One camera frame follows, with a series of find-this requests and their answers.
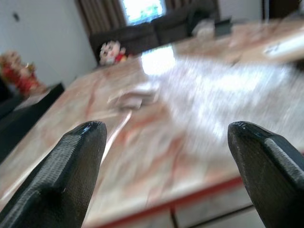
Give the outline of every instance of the sofa cushion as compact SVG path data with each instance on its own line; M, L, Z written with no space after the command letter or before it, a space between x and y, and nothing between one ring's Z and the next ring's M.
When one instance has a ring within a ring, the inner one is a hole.
M97 61L99 61L99 52L102 44L110 40L118 40L121 43L121 47L126 48L127 54L133 55L159 46L154 27L150 23L98 33L90 37L90 43Z

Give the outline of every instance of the window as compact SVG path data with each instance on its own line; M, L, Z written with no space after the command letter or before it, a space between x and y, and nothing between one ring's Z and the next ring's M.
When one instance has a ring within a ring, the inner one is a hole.
M121 0L129 25L150 22L166 11L164 0Z

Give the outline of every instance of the marble table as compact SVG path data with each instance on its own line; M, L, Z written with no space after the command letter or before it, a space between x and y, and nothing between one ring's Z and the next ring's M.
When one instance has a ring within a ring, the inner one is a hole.
M240 185L226 139L233 121L303 150L304 75L260 53L303 26L238 25L231 36L187 39L77 79L0 165L0 210L60 137L90 120L105 122L108 138L83 227L113 227ZM109 104L134 88L158 99L138 110Z

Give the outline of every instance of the brown curtain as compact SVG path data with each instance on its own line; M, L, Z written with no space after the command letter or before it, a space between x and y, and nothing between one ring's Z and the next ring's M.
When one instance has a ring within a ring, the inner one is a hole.
M76 0L89 35L126 26L120 0Z
M192 0L165 0L167 11L181 8L191 2Z

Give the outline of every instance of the sofa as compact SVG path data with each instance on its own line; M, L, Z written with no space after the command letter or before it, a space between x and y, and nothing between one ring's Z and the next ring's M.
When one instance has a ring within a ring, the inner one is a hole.
M103 43L118 40L127 54L137 55L146 50L172 43L191 36L193 28L202 19L219 20L219 8L214 0L194 0L182 8L171 10L166 15L142 23L108 32L93 34L89 41L94 56L99 62Z

